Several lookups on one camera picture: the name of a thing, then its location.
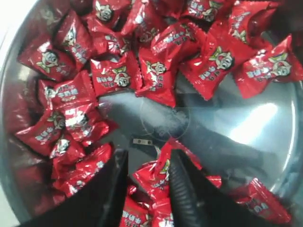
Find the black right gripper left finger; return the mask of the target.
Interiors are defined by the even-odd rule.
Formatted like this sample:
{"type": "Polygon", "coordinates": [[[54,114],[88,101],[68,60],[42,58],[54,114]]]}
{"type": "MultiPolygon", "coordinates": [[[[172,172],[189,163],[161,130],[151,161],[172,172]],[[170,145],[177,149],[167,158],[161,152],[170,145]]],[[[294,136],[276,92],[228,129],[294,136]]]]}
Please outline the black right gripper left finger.
{"type": "Polygon", "coordinates": [[[128,183],[128,152],[118,149],[77,193],[24,227],[117,227],[128,183]]]}

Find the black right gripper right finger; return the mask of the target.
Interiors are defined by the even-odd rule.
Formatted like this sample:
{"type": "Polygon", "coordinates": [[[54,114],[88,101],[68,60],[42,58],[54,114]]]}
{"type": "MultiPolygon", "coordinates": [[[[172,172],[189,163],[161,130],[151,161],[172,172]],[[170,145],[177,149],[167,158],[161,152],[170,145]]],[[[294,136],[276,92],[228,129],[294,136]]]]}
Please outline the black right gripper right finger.
{"type": "Polygon", "coordinates": [[[180,149],[171,153],[169,196],[177,227],[287,227],[275,224],[236,203],[209,179],[180,149]]]}

